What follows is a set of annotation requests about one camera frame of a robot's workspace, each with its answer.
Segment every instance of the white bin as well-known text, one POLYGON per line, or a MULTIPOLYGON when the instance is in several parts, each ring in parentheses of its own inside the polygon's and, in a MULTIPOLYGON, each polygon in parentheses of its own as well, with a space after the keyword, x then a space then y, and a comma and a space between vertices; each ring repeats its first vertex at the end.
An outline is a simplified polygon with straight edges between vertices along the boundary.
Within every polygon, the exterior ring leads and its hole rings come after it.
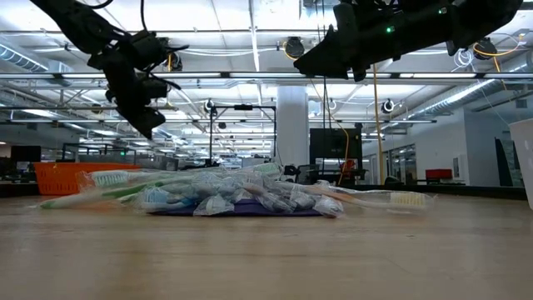
POLYGON ((510 127, 526 186, 527 199, 530 208, 533 209, 533 119, 512 123, 510 127))

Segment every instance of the pile of toothbrushes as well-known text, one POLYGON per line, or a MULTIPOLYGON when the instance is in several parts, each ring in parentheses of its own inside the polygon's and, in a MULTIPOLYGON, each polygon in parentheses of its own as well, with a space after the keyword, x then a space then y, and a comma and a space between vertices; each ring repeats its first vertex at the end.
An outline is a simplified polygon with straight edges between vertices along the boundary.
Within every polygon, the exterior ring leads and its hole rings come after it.
POLYGON ((255 199, 274 213, 313 209, 328 218, 344 213, 343 203, 388 212, 424 213, 433 198, 415 192, 358 192, 327 182, 302 186, 280 182, 274 163, 236 171, 223 167, 185 172, 104 171, 78 176, 80 192, 45 201, 41 208, 77 208, 95 203, 120 203, 135 212, 160 213, 194 207, 194 215, 232 212, 242 199, 255 199))

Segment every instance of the red object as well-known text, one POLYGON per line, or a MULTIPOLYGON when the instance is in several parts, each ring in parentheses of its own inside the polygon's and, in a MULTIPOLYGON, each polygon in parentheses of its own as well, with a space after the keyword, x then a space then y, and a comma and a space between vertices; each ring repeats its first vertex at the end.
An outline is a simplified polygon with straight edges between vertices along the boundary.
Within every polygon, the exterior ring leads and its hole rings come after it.
POLYGON ((453 179, 451 169, 426 170, 426 179, 453 179))
POLYGON ((126 163, 106 162, 35 162, 37 185, 41 195, 72 195, 79 193, 76 174, 111 170, 139 169, 126 163))

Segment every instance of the ceiling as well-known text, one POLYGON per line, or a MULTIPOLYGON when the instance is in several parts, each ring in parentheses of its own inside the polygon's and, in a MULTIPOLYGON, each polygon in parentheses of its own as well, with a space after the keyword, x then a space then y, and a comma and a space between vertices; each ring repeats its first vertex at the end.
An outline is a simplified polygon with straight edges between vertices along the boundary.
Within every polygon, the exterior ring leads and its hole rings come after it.
MULTIPOLYGON (((97 4, 98 0, 84 1, 87 4, 97 4)), ((70 44, 68 39, 59 31, 55 22, 44 12, 40 11, 28 0, 3 1, 0 3, 0 44, 7 41, 11 45, 20 47, 38 61, 55 60, 67 64, 73 72, 95 72, 86 65, 88 55, 79 52, 72 45, 71 51, 66 51, 64 46, 70 44)), ((115 0, 108 7, 98 10, 106 20, 114 26, 135 32, 142 29, 139 1, 115 0)), ((327 14, 323 21, 320 17, 301 14, 298 0, 146 0, 145 7, 146 23, 150 30, 159 32, 159 36, 171 39, 172 45, 189 44, 190 50, 181 53, 184 64, 184 72, 296 72, 292 66, 292 60, 282 51, 277 51, 276 46, 282 46, 289 36, 298 36, 306 49, 312 48, 318 43, 319 37, 316 31, 317 24, 329 23, 332 18, 327 14), (257 30, 258 58, 254 59, 252 52, 253 35, 251 32, 252 21, 257 30), (225 56, 215 56, 213 52, 224 53, 225 56)), ((510 50, 516 46, 514 35, 525 29, 529 32, 533 24, 531 11, 520 11, 515 19, 508 25, 491 34, 492 42, 500 51, 510 50)), ((513 53, 502 57, 500 62, 505 66, 506 61, 521 55, 530 48, 533 43, 533 34, 527 34, 521 46, 513 53)), ((453 57, 449 57, 442 51, 446 50, 444 44, 435 45, 425 51, 410 53, 396 62, 382 62, 378 64, 379 72, 382 73, 417 73, 417 72, 441 72, 456 73, 468 71, 468 68, 457 67, 453 57)), ((473 66, 479 72, 492 71, 494 63, 489 61, 473 60, 473 66)), ((0 61, 0 71, 5 73, 24 73, 25 70, 13 66, 11 63, 0 61)), ((165 72, 161 66, 157 72, 165 72)), ((408 112, 423 104, 435 95, 453 88, 458 82, 446 81, 416 81, 409 82, 378 82, 377 93, 380 102, 387 99, 395 103, 396 114, 408 112)), ((101 80, 77 80, 72 82, 71 87, 61 87, 44 81, 10 81, 20 88, 28 88, 34 93, 45 97, 51 102, 41 101, 40 105, 52 106, 60 103, 60 95, 63 93, 63 101, 70 100, 67 105, 76 107, 88 107, 95 103, 103 106, 110 105, 105 98, 105 82, 101 80)), ((283 81, 230 81, 202 79, 198 86, 196 80, 176 80, 183 86, 183 92, 171 92, 168 99, 160 99, 158 106, 170 105, 179 109, 179 112, 165 111, 167 119, 180 120, 187 118, 203 118, 203 105, 207 99, 211 99, 217 105, 232 105, 236 103, 252 103, 262 105, 276 105, 276 87, 286 84, 283 81)), ((374 87, 371 82, 355 84, 352 81, 332 81, 326 85, 328 97, 331 103, 332 113, 337 119, 365 118, 373 119, 374 87)), ((306 87, 309 98, 313 102, 320 102, 324 94, 322 81, 302 82, 298 85, 306 87)), ((315 118, 321 119, 321 112, 315 118)), ((118 115, 113 111, 105 111, 102 114, 94 114, 90 111, 79 112, 74 116, 67 112, 71 118, 89 119, 117 119, 118 115)), ((18 118, 42 118, 31 113, 17 112, 18 118)), ((260 111, 235 112, 228 111, 225 118, 258 119, 266 118, 260 111)), ((171 136, 187 137, 193 139, 195 144, 208 142, 207 136, 202 134, 202 127, 206 124, 192 126, 185 123, 168 123, 161 130, 171 136)), ((119 123, 101 130, 118 132, 117 137, 136 137, 138 134, 125 123, 119 123)), ((220 129, 225 133, 265 132, 271 133, 271 122, 256 124, 227 124, 226 129, 220 129)), ((95 137, 115 138, 93 132, 95 137)), ((248 144, 260 143, 261 150, 270 150, 268 144, 263 145, 263 137, 253 137, 259 142, 249 141, 248 144)))

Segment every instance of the wooden table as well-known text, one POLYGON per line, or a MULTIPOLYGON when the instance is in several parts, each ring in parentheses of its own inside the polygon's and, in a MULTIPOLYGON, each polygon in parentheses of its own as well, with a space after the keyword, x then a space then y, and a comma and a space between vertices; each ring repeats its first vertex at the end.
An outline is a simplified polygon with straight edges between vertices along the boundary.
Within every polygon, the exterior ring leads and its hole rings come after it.
POLYGON ((527 202, 337 220, 41 211, 0 199, 0 299, 532 299, 527 202))

